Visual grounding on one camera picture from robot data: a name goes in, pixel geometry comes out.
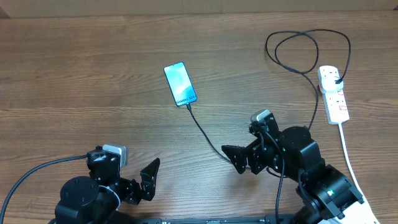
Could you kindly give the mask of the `blue Galaxy smartphone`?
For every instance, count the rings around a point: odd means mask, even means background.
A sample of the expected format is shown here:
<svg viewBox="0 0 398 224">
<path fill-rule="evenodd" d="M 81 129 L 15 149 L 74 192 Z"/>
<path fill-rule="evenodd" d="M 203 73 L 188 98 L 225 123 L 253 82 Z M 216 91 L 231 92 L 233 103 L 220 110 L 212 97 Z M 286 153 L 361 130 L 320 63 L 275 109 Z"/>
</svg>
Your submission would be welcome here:
<svg viewBox="0 0 398 224">
<path fill-rule="evenodd" d="M 183 62 L 166 66 L 164 73 L 177 106 L 187 105 L 197 100 L 197 94 Z"/>
</svg>

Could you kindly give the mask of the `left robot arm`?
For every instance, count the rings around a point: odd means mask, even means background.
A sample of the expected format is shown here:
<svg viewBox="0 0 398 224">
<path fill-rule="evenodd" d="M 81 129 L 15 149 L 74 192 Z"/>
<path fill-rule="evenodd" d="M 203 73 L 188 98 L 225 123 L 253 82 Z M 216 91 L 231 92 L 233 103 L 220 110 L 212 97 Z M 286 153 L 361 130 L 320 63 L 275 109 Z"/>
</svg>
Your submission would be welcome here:
<svg viewBox="0 0 398 224">
<path fill-rule="evenodd" d="M 79 176 L 66 182 L 55 207 L 55 223 L 104 224 L 139 223 L 122 213 L 123 202 L 138 205 L 151 201 L 155 195 L 160 159 L 154 159 L 140 171 L 141 182 L 124 179 L 120 170 L 128 162 L 128 148 L 105 144 L 87 153 L 89 176 Z"/>
</svg>

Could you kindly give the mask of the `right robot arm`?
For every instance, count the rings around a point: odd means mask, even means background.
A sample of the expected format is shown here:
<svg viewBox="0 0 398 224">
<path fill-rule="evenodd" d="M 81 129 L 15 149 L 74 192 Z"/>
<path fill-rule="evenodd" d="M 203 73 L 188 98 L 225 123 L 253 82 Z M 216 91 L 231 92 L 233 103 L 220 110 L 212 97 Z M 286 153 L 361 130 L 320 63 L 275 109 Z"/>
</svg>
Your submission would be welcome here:
<svg viewBox="0 0 398 224">
<path fill-rule="evenodd" d="M 265 216 L 266 223 L 377 223 L 365 196 L 338 169 L 325 163 L 320 149 L 305 126 L 279 130 L 274 115 L 260 111 L 252 116 L 250 145 L 222 146 L 239 174 L 250 169 L 279 173 L 279 180 L 298 183 L 296 193 L 304 206 L 294 215 Z"/>
</svg>

